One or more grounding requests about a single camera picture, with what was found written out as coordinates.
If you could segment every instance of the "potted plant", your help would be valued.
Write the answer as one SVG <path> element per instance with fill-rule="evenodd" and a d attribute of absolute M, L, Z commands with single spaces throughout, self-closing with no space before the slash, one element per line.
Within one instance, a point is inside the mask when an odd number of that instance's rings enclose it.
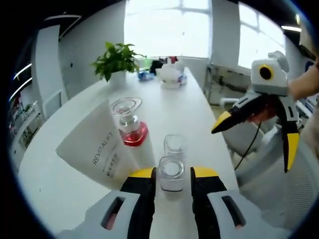
<path fill-rule="evenodd" d="M 95 75 L 99 74 L 101 80 L 105 79 L 115 87 L 124 85 L 125 72 L 139 70 L 135 56 L 143 56 L 131 50 L 130 46 L 134 45 L 105 42 L 106 52 L 91 64 L 95 67 Z"/>

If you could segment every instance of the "black cable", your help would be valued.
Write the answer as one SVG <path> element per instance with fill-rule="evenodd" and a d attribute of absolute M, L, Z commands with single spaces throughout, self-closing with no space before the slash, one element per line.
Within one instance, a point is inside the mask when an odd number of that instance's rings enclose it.
<path fill-rule="evenodd" d="M 239 163 L 238 163 L 237 166 L 235 167 L 235 170 L 239 167 L 239 165 L 241 164 L 241 162 L 243 161 L 243 159 L 246 157 L 246 155 L 247 155 L 248 151 L 250 150 L 251 146 L 252 146 L 253 143 L 255 142 L 255 139 L 256 139 L 256 137 L 257 137 L 258 131 L 259 131 L 259 129 L 260 129 L 260 125 L 261 125 L 261 122 L 260 122 L 259 125 L 258 125 L 258 128 L 257 128 L 257 131 L 256 131 L 255 136 L 254 136 L 254 138 L 253 138 L 253 141 L 251 141 L 251 143 L 250 143 L 248 149 L 246 150 L 246 152 L 244 153 L 244 155 L 243 155 L 242 158 L 240 159 Z"/>

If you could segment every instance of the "white flower pot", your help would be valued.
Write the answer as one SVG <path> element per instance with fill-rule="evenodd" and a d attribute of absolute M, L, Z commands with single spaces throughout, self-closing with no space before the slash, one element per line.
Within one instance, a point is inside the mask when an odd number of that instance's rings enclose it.
<path fill-rule="evenodd" d="M 113 89 L 118 89 L 125 86 L 125 79 L 126 72 L 125 71 L 118 71 L 111 74 L 111 78 L 108 81 L 108 85 Z"/>

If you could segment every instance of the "window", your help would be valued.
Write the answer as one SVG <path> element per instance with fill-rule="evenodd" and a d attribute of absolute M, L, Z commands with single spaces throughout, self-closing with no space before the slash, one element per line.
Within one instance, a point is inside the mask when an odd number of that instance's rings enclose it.
<path fill-rule="evenodd" d="M 279 26 L 242 3 L 239 3 L 239 16 L 239 66 L 251 69 L 254 60 L 267 58 L 269 52 L 286 53 L 284 33 Z"/>
<path fill-rule="evenodd" d="M 209 0 L 129 0 L 124 43 L 149 57 L 208 58 L 211 40 Z"/>

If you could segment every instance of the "white table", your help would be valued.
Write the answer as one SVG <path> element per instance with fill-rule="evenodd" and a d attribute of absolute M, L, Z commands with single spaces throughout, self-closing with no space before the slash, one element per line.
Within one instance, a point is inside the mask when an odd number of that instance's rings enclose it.
<path fill-rule="evenodd" d="M 198 237 L 191 209 L 189 167 L 214 168 L 228 189 L 238 190 L 238 185 L 222 134 L 210 133 L 215 123 L 213 112 L 188 69 L 186 74 L 187 84 L 178 90 L 162 89 L 157 79 L 140 83 L 135 74 L 127 74 L 126 86 L 116 92 L 110 92 L 101 81 L 49 118 L 25 152 L 18 174 L 26 198 L 47 228 L 56 234 L 76 227 L 84 220 L 86 210 L 109 192 L 59 158 L 57 146 L 105 98 L 112 103 L 119 97 L 138 97 L 143 103 L 137 115 L 149 127 L 157 162 L 163 156 L 167 134 L 177 133 L 187 139 L 184 190 L 176 201 L 168 201 L 164 192 L 157 190 L 150 238 Z"/>

